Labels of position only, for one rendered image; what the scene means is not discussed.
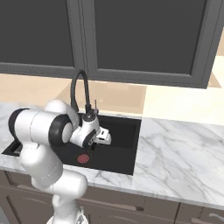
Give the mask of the brown drawer front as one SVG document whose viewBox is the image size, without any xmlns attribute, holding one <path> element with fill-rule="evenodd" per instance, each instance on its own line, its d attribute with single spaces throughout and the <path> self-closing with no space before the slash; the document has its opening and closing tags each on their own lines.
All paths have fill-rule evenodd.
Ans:
<svg viewBox="0 0 224 224">
<path fill-rule="evenodd" d="M 80 201 L 142 212 L 144 210 L 145 197 L 126 192 L 118 192 L 89 186 L 85 195 L 80 198 Z"/>
</svg>

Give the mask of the brown base cabinet door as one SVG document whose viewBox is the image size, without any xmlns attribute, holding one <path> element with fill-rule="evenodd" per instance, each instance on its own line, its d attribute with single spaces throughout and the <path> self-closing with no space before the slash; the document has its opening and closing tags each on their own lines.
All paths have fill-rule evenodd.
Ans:
<svg viewBox="0 0 224 224">
<path fill-rule="evenodd" d="M 32 186 L 29 175 L 0 170 L 0 206 L 10 224 L 46 224 L 53 216 L 52 195 Z"/>
<path fill-rule="evenodd" d="M 174 224 L 173 220 L 104 207 L 84 206 L 90 224 Z"/>
<path fill-rule="evenodd" d="M 209 214 L 224 217 L 224 210 L 181 203 L 175 224 L 224 224 L 215 217 L 209 217 Z"/>
</svg>

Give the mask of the black gooseneck tap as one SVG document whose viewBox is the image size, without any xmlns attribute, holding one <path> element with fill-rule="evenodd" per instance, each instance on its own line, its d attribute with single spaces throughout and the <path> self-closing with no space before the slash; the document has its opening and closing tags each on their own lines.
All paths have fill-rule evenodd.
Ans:
<svg viewBox="0 0 224 224">
<path fill-rule="evenodd" d="M 85 90 L 85 99 L 86 99 L 86 104 L 85 104 L 85 110 L 86 113 L 92 113 L 94 115 L 98 115 L 99 114 L 99 109 L 95 108 L 92 109 L 92 106 L 90 104 L 90 98 L 89 98 L 89 89 L 88 89 L 88 76 L 86 74 L 86 72 L 82 69 L 79 69 L 75 72 L 72 82 L 71 82 L 71 87 L 70 87 L 70 102 L 71 102 L 71 107 L 78 112 L 79 111 L 79 107 L 76 101 L 76 97 L 75 97 L 75 91 L 76 91 L 76 82 L 78 80 L 79 76 L 82 76 L 82 79 L 84 81 L 84 90 Z"/>
</svg>

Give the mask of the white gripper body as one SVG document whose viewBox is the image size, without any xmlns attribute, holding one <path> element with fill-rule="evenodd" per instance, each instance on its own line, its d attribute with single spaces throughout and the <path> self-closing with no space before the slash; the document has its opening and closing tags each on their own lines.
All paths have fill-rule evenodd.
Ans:
<svg viewBox="0 0 224 224">
<path fill-rule="evenodd" d="M 110 145 L 111 144 L 111 135 L 109 134 L 109 131 L 104 128 L 100 128 L 99 134 L 96 136 L 95 142 L 97 144 L 106 144 Z"/>
</svg>

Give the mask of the red round sink drain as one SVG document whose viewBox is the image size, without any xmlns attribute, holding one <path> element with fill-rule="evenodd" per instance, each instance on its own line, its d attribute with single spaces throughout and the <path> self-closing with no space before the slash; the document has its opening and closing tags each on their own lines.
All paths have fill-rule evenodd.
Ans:
<svg viewBox="0 0 224 224">
<path fill-rule="evenodd" d="M 89 161 L 89 155 L 81 154 L 77 157 L 77 161 L 81 164 L 85 164 Z"/>
</svg>

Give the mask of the dark grey wall cabinet door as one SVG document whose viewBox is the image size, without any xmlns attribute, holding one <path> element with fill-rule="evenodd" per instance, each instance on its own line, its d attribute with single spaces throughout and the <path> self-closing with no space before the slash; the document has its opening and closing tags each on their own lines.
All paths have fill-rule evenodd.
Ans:
<svg viewBox="0 0 224 224">
<path fill-rule="evenodd" d="M 224 0 L 80 0 L 88 78 L 206 88 Z"/>
<path fill-rule="evenodd" d="M 0 0 L 0 73 L 71 78 L 84 67 L 79 0 Z"/>
</svg>

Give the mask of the black sink basin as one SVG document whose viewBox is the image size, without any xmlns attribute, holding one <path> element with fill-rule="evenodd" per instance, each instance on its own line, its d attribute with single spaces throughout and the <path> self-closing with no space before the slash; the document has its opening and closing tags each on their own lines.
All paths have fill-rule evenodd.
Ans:
<svg viewBox="0 0 224 224">
<path fill-rule="evenodd" d="M 102 128 L 111 135 L 111 144 L 94 143 L 81 148 L 72 143 L 56 146 L 52 150 L 64 165 L 83 166 L 86 168 L 116 172 L 131 175 L 137 154 L 137 142 L 141 121 L 139 119 L 120 118 L 113 116 L 97 116 Z M 12 155 L 16 150 L 22 150 L 22 144 L 15 139 L 6 148 L 5 154 Z M 89 161 L 81 164 L 77 157 L 81 154 L 89 155 Z"/>
</svg>

